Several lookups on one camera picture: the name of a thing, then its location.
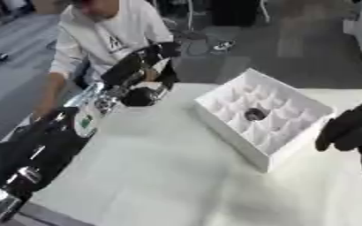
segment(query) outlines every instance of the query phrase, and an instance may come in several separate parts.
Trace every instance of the tabletop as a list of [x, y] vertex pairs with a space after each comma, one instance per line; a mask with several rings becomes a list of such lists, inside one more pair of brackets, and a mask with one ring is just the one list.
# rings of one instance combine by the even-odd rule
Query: tabletop
[[[153, 107], [116, 110], [32, 202], [97, 226], [362, 225], [358, 153], [312, 141], [261, 174], [195, 113], [213, 88], [179, 84]], [[362, 90], [302, 92], [340, 111], [362, 102]]]

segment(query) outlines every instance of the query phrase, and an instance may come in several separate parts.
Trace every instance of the white sweatshirt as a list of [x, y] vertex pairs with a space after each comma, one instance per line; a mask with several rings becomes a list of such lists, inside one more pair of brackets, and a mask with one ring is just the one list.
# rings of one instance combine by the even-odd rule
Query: white sweatshirt
[[[151, 41], [173, 41], [156, 9], [146, 0], [119, 0], [119, 12], [112, 19], [93, 22], [69, 6], [61, 15], [57, 52], [50, 72], [69, 78], [78, 64], [88, 57], [94, 79], [136, 49]], [[167, 63], [156, 65], [161, 71]]]

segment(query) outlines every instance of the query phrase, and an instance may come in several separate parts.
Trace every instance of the black robotic glove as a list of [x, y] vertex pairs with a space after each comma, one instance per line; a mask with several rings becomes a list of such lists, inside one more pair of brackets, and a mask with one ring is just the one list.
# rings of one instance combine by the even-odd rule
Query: black robotic glove
[[325, 151], [331, 144], [340, 151], [357, 149], [362, 155], [362, 104], [327, 123], [316, 140], [316, 148]]

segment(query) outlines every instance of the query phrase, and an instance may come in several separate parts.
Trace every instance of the white box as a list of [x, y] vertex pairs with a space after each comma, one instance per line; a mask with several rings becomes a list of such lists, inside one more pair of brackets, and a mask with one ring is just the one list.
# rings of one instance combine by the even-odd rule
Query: white box
[[[196, 102], [201, 119], [263, 172], [315, 139], [335, 115], [329, 106], [253, 69]], [[247, 121], [244, 113], [250, 108], [261, 109], [268, 116]]]

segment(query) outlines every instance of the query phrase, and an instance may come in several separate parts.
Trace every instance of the gray carpet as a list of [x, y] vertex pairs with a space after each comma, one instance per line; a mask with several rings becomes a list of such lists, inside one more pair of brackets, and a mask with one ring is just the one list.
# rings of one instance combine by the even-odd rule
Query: gray carpet
[[[179, 77], [189, 83], [222, 84], [247, 67], [295, 87], [362, 88], [362, 60], [355, 40], [342, 33], [349, 5], [344, 0], [272, 0], [272, 22], [260, 15], [253, 27], [198, 27], [218, 39], [237, 41], [225, 54], [204, 54], [204, 41], [186, 41], [176, 60]], [[29, 15], [0, 26], [0, 139], [33, 109], [54, 52], [57, 16]]]

